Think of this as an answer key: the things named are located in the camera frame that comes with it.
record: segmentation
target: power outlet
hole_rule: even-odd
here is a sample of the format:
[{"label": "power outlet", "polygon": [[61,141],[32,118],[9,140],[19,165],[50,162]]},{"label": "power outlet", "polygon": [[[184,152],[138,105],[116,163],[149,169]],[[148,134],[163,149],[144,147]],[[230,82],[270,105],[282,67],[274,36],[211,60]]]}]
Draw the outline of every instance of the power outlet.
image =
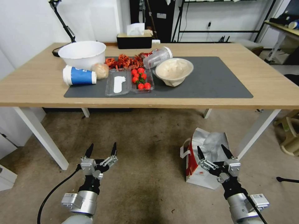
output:
[{"label": "power outlet", "polygon": [[212,24],[212,22],[210,21],[210,22],[208,23],[208,25],[206,26],[206,28],[207,28],[207,29],[210,29],[211,24]]}]

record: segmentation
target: clear plastic cup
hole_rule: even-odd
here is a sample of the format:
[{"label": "clear plastic cup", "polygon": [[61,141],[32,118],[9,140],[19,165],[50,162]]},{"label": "clear plastic cup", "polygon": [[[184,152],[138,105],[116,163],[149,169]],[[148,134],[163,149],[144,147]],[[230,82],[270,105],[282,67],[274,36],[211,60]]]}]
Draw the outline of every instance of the clear plastic cup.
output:
[{"label": "clear plastic cup", "polygon": [[162,47],[143,59],[143,64],[146,69],[150,69],[171,58],[171,50],[168,47]]}]

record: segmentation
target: clear plastic container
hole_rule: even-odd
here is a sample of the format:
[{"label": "clear plastic container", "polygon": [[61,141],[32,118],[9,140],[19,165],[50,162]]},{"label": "clear plastic container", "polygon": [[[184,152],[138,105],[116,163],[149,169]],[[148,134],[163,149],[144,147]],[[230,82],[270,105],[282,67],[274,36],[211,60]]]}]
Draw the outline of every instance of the clear plastic container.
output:
[{"label": "clear plastic container", "polygon": [[140,89],[138,89],[137,85],[131,81],[131,91],[132,92],[134,92],[134,93],[148,93],[148,92],[151,92],[155,88],[155,83],[154,83],[152,71],[146,69],[144,71],[144,73],[146,74],[145,82],[148,82],[150,84],[150,86],[151,86],[150,89],[149,90],[147,90],[147,89],[140,90]]},{"label": "clear plastic container", "polygon": [[110,69],[107,78],[105,96],[127,94],[131,89],[131,71],[128,69]]},{"label": "clear plastic container", "polygon": [[145,59],[143,59],[143,64],[146,69],[156,67],[161,62],[172,58],[171,50],[168,47],[162,47],[161,49],[153,52]]}]

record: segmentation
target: black shelf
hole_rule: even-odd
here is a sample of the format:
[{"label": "black shelf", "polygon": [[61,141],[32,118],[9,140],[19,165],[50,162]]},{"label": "black shelf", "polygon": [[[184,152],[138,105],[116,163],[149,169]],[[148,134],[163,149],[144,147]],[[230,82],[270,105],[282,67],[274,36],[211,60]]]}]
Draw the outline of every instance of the black shelf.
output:
[{"label": "black shelf", "polygon": [[[240,2],[240,1],[259,1],[259,0],[239,0],[238,2]],[[205,0],[205,1],[202,1],[202,2],[233,2],[233,1],[232,0],[230,0],[230,1],[224,1],[224,0],[206,1]],[[261,27],[260,27],[259,30],[185,30],[185,31],[181,30],[181,21],[182,21],[182,14],[183,14],[184,4],[185,3],[202,3],[202,2],[197,2],[197,1],[186,2],[186,1],[182,1],[182,5],[179,7],[178,19],[177,19],[177,23],[175,25],[173,37],[172,37],[172,40],[171,40],[172,43],[174,42],[174,36],[175,36],[176,31],[177,31],[178,23],[179,23],[179,27],[178,27],[178,40],[177,40],[177,42],[179,42],[180,33],[257,33],[257,35],[256,35],[256,37],[254,39],[254,42],[256,42],[256,40],[259,37],[260,32],[262,31],[262,28],[264,27],[264,23],[262,23],[262,25],[261,25]],[[276,2],[276,0],[272,0],[272,4],[269,7],[268,12],[267,12],[264,20],[268,19],[269,15],[270,15],[270,12],[272,11],[275,2]]]}]

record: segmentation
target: tissue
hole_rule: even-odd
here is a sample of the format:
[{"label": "tissue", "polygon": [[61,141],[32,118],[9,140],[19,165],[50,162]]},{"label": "tissue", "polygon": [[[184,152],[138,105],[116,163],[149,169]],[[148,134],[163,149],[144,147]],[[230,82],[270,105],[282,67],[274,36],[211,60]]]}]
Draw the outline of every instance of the tissue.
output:
[{"label": "tissue", "polygon": [[144,34],[144,23],[133,23],[127,26],[127,36]]}]

